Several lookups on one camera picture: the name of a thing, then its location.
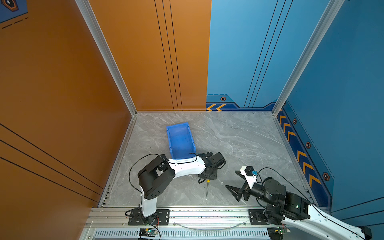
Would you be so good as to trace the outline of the yellow handled screwdriver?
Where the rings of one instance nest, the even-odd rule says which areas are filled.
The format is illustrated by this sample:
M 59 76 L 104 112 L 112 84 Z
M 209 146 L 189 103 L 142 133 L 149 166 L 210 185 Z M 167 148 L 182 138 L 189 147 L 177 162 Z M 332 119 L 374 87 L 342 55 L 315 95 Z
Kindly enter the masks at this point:
M 210 180 L 206 180 L 206 182 L 207 182 L 207 187 L 206 187 L 206 197 L 205 197 L 205 200 L 207 201 L 208 200 L 208 194 L 209 194 Z

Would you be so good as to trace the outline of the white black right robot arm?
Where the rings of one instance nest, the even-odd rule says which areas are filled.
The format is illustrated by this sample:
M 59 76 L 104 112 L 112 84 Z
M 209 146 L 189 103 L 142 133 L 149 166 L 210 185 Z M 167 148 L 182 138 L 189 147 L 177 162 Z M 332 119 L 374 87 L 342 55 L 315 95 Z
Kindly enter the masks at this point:
M 271 225 L 288 225 L 321 240 L 371 240 L 369 227 L 347 224 L 319 209 L 308 199 L 287 191 L 286 186 L 272 177 L 258 182 L 259 174 L 251 166 L 235 171 L 245 182 L 241 188 L 228 186 L 237 201 L 255 197 L 266 203 L 264 218 Z

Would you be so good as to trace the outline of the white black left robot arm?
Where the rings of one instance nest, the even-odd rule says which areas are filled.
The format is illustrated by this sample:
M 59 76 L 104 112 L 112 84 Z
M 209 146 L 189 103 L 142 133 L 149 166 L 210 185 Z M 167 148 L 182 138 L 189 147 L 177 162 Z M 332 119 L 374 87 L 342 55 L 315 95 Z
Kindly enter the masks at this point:
M 172 180 L 196 175 L 198 183 L 216 180 L 218 171 L 226 164 L 221 153 L 187 153 L 184 159 L 170 159 L 157 155 L 138 173 L 142 200 L 141 214 L 152 217 L 157 211 L 157 199 L 166 190 Z

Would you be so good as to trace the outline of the blue plastic bin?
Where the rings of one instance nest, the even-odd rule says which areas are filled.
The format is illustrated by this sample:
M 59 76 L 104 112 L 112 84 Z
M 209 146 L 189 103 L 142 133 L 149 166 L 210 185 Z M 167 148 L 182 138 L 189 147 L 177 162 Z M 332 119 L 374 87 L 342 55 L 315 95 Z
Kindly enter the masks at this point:
M 189 123 L 182 123 L 167 127 L 169 149 L 174 160 L 194 158 L 196 145 Z

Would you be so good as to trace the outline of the right green circuit board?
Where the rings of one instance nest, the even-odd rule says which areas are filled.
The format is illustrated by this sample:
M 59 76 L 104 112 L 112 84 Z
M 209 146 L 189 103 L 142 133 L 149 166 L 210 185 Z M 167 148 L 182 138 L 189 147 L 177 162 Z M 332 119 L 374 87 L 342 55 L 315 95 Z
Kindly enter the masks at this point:
M 284 236 L 290 233 L 290 229 L 272 229 L 268 228 L 268 234 L 271 240 L 283 240 Z

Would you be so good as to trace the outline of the green circuit board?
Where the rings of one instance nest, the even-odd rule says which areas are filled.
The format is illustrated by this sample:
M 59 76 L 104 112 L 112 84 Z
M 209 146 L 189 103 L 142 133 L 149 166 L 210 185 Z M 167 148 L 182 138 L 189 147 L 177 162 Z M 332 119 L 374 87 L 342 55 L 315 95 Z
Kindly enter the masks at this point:
M 155 238 L 159 234 L 159 231 L 155 228 L 141 228 L 139 231 L 139 238 Z
M 290 229 L 272 229 L 268 228 L 268 234 L 271 240 L 283 240 L 284 236 L 290 233 Z

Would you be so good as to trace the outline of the left green circuit board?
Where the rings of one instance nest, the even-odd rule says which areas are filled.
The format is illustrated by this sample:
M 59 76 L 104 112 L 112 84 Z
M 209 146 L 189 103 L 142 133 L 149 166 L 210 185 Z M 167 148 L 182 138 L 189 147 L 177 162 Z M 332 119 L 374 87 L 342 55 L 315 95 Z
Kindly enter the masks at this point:
M 155 228 L 141 228 L 139 231 L 139 238 L 155 238 L 159 234 L 159 231 Z

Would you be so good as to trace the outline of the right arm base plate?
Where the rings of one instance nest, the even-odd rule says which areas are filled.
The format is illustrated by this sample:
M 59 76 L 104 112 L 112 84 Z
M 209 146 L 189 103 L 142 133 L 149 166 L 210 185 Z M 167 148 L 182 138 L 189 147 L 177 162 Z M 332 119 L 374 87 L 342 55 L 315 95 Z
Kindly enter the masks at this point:
M 264 215 L 264 209 L 249 209 L 249 220 L 252 226 L 268 226 L 273 225 Z

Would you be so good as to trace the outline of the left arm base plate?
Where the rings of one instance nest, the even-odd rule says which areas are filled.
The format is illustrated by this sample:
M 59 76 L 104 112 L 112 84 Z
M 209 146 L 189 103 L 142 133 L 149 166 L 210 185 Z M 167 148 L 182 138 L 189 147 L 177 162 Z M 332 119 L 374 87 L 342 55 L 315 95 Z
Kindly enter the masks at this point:
M 159 209 L 149 217 L 144 217 L 141 209 L 134 208 L 125 212 L 129 220 L 129 226 L 167 226 L 169 224 L 170 210 Z

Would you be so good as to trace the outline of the aluminium front rail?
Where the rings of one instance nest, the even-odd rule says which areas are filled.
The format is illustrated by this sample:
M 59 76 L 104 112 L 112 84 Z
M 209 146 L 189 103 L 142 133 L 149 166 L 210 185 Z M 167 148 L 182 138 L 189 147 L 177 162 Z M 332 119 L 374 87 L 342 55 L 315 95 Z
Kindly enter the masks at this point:
M 257 207 L 165 207 L 144 221 L 135 207 L 93 208 L 81 240 L 282 240 L 286 225 L 270 225 Z

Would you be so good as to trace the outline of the aluminium corner post right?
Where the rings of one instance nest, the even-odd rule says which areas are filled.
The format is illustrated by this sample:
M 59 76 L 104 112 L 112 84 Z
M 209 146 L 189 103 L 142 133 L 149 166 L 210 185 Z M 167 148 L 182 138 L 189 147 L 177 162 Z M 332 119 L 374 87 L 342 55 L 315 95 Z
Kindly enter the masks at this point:
M 272 110 L 274 117 L 276 117 L 283 108 L 284 103 L 287 101 L 344 2 L 345 0 L 329 1 Z

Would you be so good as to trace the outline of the aluminium corner post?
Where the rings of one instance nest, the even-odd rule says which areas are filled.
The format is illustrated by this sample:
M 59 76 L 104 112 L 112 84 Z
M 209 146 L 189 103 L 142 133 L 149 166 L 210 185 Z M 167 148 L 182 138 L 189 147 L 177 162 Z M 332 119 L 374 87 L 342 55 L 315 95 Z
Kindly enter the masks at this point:
M 345 0 L 329 1 L 272 110 L 274 117 L 276 117 L 283 108 L 284 103 L 287 101 L 344 2 Z
M 92 9 L 89 1 L 86 0 L 75 0 L 83 19 L 85 20 L 88 29 L 90 30 L 92 37 L 113 77 L 115 84 L 133 117 L 137 116 L 137 109 L 132 100 L 132 97 L 128 91 L 126 83 L 122 77 L 119 67 L 114 59 L 111 49 L 107 43 L 107 40 L 103 34 L 100 24 L 96 18 L 96 15 Z

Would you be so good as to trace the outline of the aluminium corner post left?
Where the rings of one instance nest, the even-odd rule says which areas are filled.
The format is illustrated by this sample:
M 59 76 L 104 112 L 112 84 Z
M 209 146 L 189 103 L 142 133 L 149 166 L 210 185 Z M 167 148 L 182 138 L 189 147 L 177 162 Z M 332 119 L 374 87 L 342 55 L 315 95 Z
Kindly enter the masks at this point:
M 103 34 L 100 24 L 96 18 L 96 15 L 92 9 L 89 1 L 86 0 L 75 0 L 83 19 L 85 20 L 88 29 L 90 30 L 92 37 L 113 77 L 115 84 L 133 117 L 137 116 L 137 109 L 132 100 L 132 97 L 128 91 L 126 83 L 122 77 L 119 67 L 114 59 L 111 49 L 107 43 L 107 40 Z

